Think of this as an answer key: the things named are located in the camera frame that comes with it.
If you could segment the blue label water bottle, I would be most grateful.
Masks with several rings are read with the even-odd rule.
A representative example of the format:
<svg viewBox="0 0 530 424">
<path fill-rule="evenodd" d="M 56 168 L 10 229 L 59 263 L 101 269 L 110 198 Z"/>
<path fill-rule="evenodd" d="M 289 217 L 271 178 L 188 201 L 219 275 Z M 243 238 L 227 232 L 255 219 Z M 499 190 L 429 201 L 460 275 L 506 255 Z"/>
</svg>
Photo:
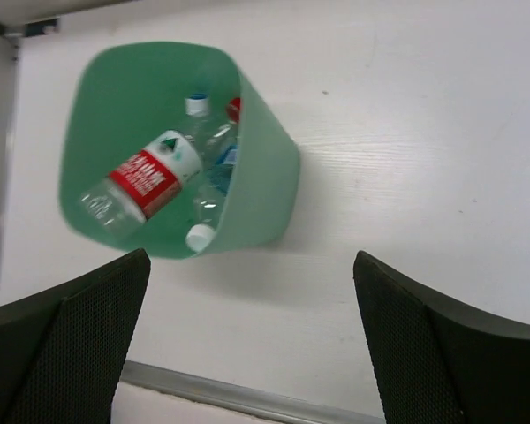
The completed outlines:
<svg viewBox="0 0 530 424">
<path fill-rule="evenodd" d="M 213 111 L 210 98 L 194 93 L 185 99 L 187 138 L 201 156 L 209 184 L 226 195 L 237 163 L 241 99 L 235 97 L 223 111 Z"/>
</svg>

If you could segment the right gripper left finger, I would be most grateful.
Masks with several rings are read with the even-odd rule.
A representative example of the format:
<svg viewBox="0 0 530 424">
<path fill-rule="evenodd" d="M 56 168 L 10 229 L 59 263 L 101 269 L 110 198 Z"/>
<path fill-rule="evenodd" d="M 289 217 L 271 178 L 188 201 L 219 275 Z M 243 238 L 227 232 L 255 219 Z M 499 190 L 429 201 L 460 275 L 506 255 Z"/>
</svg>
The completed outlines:
<svg viewBox="0 0 530 424">
<path fill-rule="evenodd" d="M 109 423 L 148 286 L 142 249 L 0 306 L 0 423 Z"/>
</svg>

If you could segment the red label plastic bottle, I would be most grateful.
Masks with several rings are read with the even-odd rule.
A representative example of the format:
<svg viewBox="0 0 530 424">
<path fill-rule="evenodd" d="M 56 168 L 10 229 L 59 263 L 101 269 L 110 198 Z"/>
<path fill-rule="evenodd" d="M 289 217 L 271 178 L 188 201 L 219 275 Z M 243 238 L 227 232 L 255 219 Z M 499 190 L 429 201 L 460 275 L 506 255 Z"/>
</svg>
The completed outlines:
<svg viewBox="0 0 530 424">
<path fill-rule="evenodd" d="M 79 199 L 105 231 L 124 239 L 146 224 L 183 190 L 208 181 L 200 154 L 186 135 L 186 114 L 178 128 L 150 141 Z"/>
</svg>

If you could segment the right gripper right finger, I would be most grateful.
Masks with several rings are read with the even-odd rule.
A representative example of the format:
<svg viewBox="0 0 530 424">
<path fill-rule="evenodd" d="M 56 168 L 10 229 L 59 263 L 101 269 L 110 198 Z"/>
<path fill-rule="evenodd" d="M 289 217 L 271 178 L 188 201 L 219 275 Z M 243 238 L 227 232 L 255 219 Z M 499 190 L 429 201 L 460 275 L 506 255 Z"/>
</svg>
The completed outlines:
<svg viewBox="0 0 530 424">
<path fill-rule="evenodd" d="M 388 423 L 530 423 L 530 324 L 440 293 L 364 251 L 353 280 Z"/>
</svg>

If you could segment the clear unlabelled plastic bottle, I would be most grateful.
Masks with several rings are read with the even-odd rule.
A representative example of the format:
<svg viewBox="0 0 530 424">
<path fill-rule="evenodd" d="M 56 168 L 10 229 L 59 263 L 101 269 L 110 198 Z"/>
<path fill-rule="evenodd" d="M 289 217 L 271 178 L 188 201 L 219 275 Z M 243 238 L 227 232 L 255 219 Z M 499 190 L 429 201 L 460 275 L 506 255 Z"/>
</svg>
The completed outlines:
<svg viewBox="0 0 530 424">
<path fill-rule="evenodd" d="M 186 245 L 195 253 L 204 251 L 216 236 L 225 194 L 215 185 L 204 181 L 193 199 L 193 225 L 185 236 Z"/>
</svg>

